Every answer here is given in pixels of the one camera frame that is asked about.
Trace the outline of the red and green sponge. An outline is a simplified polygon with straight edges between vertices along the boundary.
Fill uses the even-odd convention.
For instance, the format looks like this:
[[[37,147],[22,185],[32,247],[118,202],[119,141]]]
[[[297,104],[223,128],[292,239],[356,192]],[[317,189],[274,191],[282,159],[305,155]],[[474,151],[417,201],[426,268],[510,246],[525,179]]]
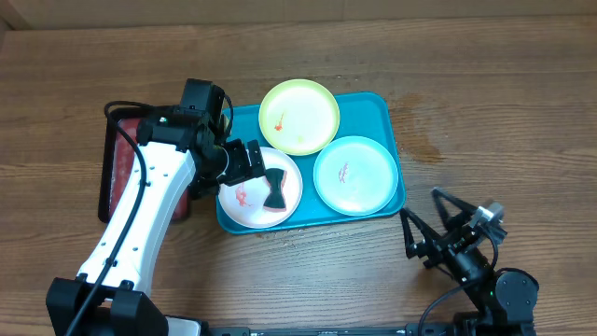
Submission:
[[[286,209],[283,188],[285,185],[286,171],[280,168],[269,168],[265,171],[265,180],[270,188],[263,208],[270,212],[282,212]]]

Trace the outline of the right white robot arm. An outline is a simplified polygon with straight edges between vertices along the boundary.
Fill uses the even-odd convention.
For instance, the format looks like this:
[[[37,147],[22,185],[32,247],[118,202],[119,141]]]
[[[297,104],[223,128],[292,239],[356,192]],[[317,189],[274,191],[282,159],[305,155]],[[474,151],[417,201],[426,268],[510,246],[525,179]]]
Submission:
[[[419,321],[405,327],[407,335],[535,335],[534,308],[539,284],[524,270],[496,267],[504,207],[489,201],[467,203],[435,188],[431,192],[443,234],[408,208],[400,210],[406,256],[423,260],[427,269],[449,275],[458,286],[434,300]],[[450,323],[428,323],[430,313],[453,295],[464,292],[476,307],[456,313]]]

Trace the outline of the yellow-green plastic plate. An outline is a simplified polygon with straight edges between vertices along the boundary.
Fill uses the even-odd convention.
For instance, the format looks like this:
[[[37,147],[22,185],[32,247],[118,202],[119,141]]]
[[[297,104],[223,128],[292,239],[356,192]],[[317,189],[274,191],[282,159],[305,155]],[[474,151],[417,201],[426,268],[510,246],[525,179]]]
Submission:
[[[289,79],[265,95],[258,124],[272,147],[288,155],[307,156],[335,138],[340,107],[325,86],[309,79]]]

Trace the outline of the white plastic plate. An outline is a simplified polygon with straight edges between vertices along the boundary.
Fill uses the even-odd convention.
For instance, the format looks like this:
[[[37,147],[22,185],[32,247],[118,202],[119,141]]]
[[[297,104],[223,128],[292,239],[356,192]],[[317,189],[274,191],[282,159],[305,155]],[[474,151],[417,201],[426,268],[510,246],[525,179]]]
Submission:
[[[280,168],[286,171],[283,188],[286,209],[282,212],[270,212],[263,208],[270,193],[265,176],[232,187],[223,185],[216,199],[216,217],[225,230],[240,233],[273,228],[290,219],[299,207],[303,180],[298,165],[280,150],[271,147],[260,149],[266,170]]]

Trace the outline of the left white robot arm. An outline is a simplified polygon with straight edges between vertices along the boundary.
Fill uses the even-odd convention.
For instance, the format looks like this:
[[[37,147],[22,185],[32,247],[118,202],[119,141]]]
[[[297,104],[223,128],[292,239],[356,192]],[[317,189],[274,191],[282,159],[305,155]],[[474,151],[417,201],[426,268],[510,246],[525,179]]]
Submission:
[[[55,278],[46,297],[57,335],[201,335],[192,318],[165,315],[150,299],[157,257],[183,194],[216,194],[265,174],[256,140],[230,139],[230,98],[211,81],[187,80],[177,105],[113,101],[111,130],[134,161],[106,230],[73,279]]]

